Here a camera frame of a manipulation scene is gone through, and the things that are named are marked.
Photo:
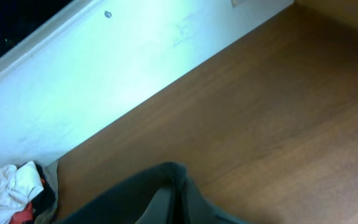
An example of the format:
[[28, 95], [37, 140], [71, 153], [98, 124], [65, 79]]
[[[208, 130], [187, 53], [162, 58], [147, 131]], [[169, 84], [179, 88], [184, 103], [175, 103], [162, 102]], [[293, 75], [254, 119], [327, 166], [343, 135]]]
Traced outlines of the dark green t-shirt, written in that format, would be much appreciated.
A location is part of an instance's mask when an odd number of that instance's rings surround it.
[[205, 199], [185, 166], [164, 162], [111, 187], [63, 219], [66, 224], [241, 224]]

